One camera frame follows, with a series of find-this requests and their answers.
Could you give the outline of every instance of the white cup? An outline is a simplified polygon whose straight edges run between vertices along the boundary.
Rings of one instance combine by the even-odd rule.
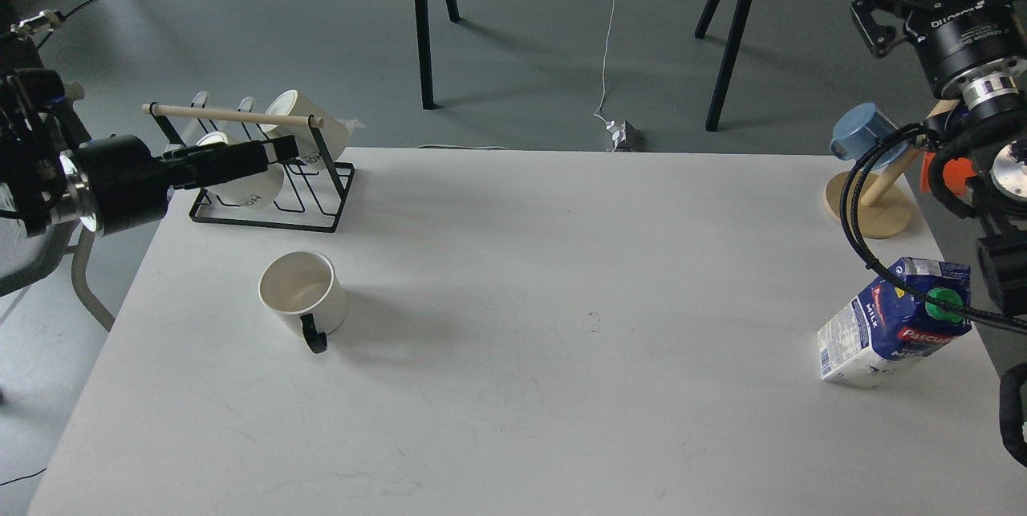
[[[268,115],[290,115],[308,117],[313,115],[325,119],[325,125],[319,128],[321,137],[325,139],[325,146],[328,147],[329,156],[334,162],[349,145],[349,136],[352,135],[355,121],[339,122],[332,115],[326,113],[320,107],[314,105],[309,99],[301,95],[296,89],[287,90],[278,96],[267,108]],[[320,150],[317,147],[313,135],[308,127],[295,127],[277,124],[262,124],[261,131],[271,139],[278,137],[293,136],[296,138],[296,146],[300,154],[296,157],[304,164],[314,170],[328,169],[322,160]]]
[[[349,309],[332,261],[312,251],[289,253],[268,265],[260,279],[260,300],[314,354],[326,349],[326,335],[339,329]]]
[[[216,131],[202,136],[196,142],[196,145],[213,145],[216,143],[232,145],[235,141],[224,133]],[[221,183],[220,185],[211,185],[210,187],[205,187],[205,189],[218,195],[222,201],[228,205],[256,211],[266,208],[274,201],[275,197],[278,197],[284,180],[286,172],[282,171],[281,165],[269,164],[267,165],[267,171],[264,173],[257,173],[257,175],[242,177],[228,183]]]

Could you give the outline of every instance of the concrete floor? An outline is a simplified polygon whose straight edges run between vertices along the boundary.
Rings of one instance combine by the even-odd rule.
[[[85,0],[12,1],[28,15]],[[616,0],[603,113],[627,118],[648,150],[827,154],[837,118],[860,103],[874,101],[903,122],[935,104],[911,48],[870,57],[848,17],[851,0],[755,0],[722,132],[707,133],[733,0],[723,1],[698,41],[692,32],[705,1]],[[140,112],[144,103],[188,104],[206,90],[210,106],[234,107],[253,96],[263,110],[287,88],[336,117],[359,118],[368,126],[354,137],[359,146],[608,148],[592,113],[602,93],[611,0],[458,2],[464,21],[453,25],[443,0],[429,0],[443,107],[433,111],[420,107],[413,0],[101,0],[76,13],[40,54],[66,81],[85,86],[76,110],[93,137],[132,134],[154,152],[162,136]],[[946,259],[973,263],[979,227],[929,197],[920,202]],[[89,277],[113,310],[153,229],[97,243]],[[68,271],[63,264],[24,295],[0,298],[7,396],[0,481],[46,465],[103,344]],[[975,294],[975,303],[987,306],[980,284]],[[984,335],[1001,369],[1027,355],[1019,338]],[[34,489],[35,480],[0,489],[0,514],[24,513]]]

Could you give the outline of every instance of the wooden dowel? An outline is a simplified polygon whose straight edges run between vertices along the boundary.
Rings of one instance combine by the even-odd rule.
[[[310,124],[320,128],[325,125],[325,119],[321,117],[308,118],[290,115],[265,115],[263,113],[240,113],[239,111],[229,109],[196,109],[194,107],[176,107],[173,105],[159,105],[157,103],[143,105],[143,112],[148,115],[191,117],[195,119],[238,121],[243,123],[280,124],[297,127],[306,127]]]
[[[860,204],[866,207],[874,207],[877,201],[881,199],[883,195],[899,178],[902,177],[903,173],[909,169],[909,165],[913,164],[913,161],[920,156],[920,150],[910,147],[906,149],[906,152],[899,156],[898,159],[891,161],[883,173],[881,173],[874,184],[871,185],[866,191],[863,191],[863,196],[860,197]]]

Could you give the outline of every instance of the milk carton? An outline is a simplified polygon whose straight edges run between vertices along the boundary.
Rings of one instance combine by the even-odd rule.
[[[969,304],[967,265],[903,257],[888,270],[930,297]],[[816,333],[821,377],[877,388],[968,330],[961,316],[877,278]]]

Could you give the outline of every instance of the black metal rack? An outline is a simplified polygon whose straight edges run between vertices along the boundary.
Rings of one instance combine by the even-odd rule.
[[[152,114],[157,125],[164,133],[168,142],[175,145],[185,145],[182,137],[166,116]],[[197,118],[203,133],[220,131],[225,133],[226,125],[219,128],[218,119]],[[242,134],[248,141],[254,141],[255,135],[261,139],[269,139],[260,125],[254,124],[256,133],[250,125],[239,122]],[[308,126],[313,136],[321,160],[331,161],[324,136],[319,128]],[[286,183],[271,207],[263,210],[251,210],[242,206],[227,204],[206,189],[200,189],[189,210],[189,217],[197,223],[215,223],[220,225],[244,225],[248,227],[264,227],[271,229],[289,229],[296,231],[315,231],[333,233],[339,227],[342,212],[349,194],[356,170],[352,163],[335,162],[324,171],[316,171],[302,161],[293,160],[281,163]]]

